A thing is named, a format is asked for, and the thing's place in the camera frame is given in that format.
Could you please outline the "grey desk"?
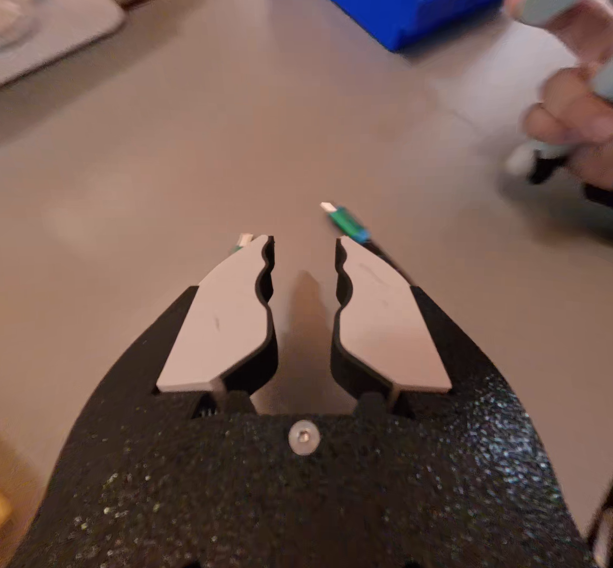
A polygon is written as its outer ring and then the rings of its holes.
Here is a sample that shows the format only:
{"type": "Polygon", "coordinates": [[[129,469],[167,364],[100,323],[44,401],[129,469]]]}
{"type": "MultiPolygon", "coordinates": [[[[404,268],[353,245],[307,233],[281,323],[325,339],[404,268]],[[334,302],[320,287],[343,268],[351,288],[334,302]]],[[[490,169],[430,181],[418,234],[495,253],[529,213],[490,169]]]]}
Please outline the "grey desk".
{"type": "Polygon", "coordinates": [[[579,531],[612,478],[612,216],[506,180],[574,58],[497,8],[390,53],[329,0],[144,0],[1,90],[1,567],[87,399],[233,248],[275,238],[264,413],[348,413],[329,369],[344,205],[498,367],[579,531]]]}

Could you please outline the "person's right hand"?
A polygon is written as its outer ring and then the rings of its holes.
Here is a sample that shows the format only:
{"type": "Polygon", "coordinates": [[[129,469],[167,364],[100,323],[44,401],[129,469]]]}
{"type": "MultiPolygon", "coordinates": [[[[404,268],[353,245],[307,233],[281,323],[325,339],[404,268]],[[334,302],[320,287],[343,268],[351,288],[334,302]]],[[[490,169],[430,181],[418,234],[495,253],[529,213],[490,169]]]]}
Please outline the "person's right hand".
{"type": "Polygon", "coordinates": [[[573,145],[567,170],[584,184],[611,191],[612,105],[593,93],[591,82],[612,59],[612,9],[598,0],[581,0],[542,29],[560,41],[577,63],[542,84],[522,129],[535,141],[573,145]]]}

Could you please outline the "wooden document stand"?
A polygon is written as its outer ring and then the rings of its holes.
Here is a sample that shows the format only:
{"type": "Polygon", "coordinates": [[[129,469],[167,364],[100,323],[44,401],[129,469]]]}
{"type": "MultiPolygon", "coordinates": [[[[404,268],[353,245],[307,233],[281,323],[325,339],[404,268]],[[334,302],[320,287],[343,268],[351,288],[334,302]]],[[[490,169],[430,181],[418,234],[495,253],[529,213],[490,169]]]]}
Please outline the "wooden document stand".
{"type": "Polygon", "coordinates": [[[117,31],[114,0],[1,0],[1,87],[117,31]]]}

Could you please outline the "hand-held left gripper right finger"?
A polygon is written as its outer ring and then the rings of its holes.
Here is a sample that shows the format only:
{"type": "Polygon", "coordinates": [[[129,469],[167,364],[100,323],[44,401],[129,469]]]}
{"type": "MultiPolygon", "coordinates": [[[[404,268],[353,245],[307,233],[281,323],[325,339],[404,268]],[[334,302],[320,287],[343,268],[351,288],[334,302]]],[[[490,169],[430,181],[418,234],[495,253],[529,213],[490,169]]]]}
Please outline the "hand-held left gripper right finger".
{"type": "Polygon", "coordinates": [[[330,369],[350,395],[446,394],[449,375],[409,281],[348,236],[336,241],[330,369]]]}

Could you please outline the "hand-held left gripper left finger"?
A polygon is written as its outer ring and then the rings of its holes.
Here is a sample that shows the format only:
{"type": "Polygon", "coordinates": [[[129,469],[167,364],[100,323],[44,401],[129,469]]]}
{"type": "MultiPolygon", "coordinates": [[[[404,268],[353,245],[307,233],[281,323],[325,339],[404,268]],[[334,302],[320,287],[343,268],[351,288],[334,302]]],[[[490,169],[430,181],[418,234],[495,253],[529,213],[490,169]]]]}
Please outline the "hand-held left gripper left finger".
{"type": "Polygon", "coordinates": [[[278,369],[270,309],[275,241],[260,235],[235,250],[197,285],[158,376],[160,393],[253,395],[278,369]]]}

